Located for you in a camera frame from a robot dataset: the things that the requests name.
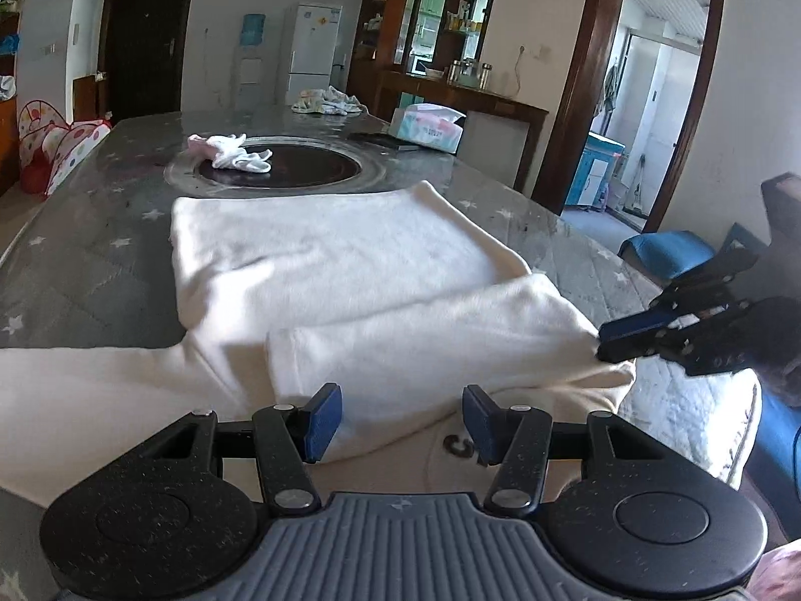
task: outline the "polka dot tent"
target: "polka dot tent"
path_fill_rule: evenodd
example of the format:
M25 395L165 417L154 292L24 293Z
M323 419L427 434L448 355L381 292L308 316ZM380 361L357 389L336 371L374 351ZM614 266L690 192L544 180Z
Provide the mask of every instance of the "polka dot tent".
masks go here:
M47 102L30 102L19 115L20 158L23 171L27 166L49 169L43 178L28 178L37 191L31 194L50 195L69 173L109 134L111 127L104 120L77 122L68 125Z

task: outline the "refrigerator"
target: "refrigerator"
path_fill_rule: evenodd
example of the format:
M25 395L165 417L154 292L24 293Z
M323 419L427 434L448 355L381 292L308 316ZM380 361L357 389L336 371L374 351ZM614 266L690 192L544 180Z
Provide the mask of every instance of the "refrigerator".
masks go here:
M301 90L331 83L342 7L295 5L283 25L275 103L294 104Z

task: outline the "cable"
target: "cable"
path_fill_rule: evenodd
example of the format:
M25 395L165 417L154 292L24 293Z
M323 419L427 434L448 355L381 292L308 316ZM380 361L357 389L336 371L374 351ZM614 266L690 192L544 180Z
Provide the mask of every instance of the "cable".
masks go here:
M512 95L515 98L518 94L520 94L520 88L522 86L520 81L520 59L523 58L523 54L526 52L526 46L520 46L520 53L518 54L518 59L514 62L514 78L518 82L518 89L514 91Z
M208 27L206 27L206 31L203 33L203 84L206 86L206 90L211 92L211 94L217 97L217 105L220 108L223 108L223 98L220 94L220 91L216 88L212 88L208 84L208 66L206 62L206 55L208 54Z

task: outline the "tissue box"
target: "tissue box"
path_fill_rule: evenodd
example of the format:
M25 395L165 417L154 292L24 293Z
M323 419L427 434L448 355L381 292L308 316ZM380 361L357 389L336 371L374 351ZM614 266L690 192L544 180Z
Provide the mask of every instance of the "tissue box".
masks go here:
M454 122L463 117L464 114L445 106L415 104L395 109L387 133L399 140L455 154L462 128Z

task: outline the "white towel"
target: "white towel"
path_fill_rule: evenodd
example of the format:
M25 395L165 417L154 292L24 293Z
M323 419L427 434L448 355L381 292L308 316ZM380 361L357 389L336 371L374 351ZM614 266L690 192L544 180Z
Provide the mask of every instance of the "white towel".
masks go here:
M630 365L592 360L589 322L427 183L179 199L173 214L185 340L157 351L0 351L3 487L47 504L192 409L246 419L279 399L305 400L331 375L343 378L346 414L331 458L344 460L311 468L323 493L480 492L491 471L442 449L448 434L466 437L454 413L464 384L581 422L617 409L633 379ZM290 357L298 373L279 367ZM391 403L403 422L376 416L371 399ZM247 488L229 465L227 478Z
M301 90L298 101L292 104L296 113L320 113L323 115L349 115L363 113L367 106L362 106L355 97L341 93L334 86L327 90Z
M193 409L250 407L183 345L0 350L0 487L48 505Z
M248 154L243 148L247 135L212 135L201 138L191 135L187 140L189 153L211 160L214 169L247 171L251 174L267 174L271 170L268 162L272 151L267 149L260 154Z
M530 273L427 182L380 194L179 198L172 245L187 341L221 381L266 404L272 330L351 321Z
M469 384L490 394L542 389L538 400L554 389L610 389L606 410L616 410L634 367L598 361L597 336L545 275L534 274L359 321L277 330L267 355L279 402L299 404L327 381L342 387L345 415L326 455L334 461L456 413Z

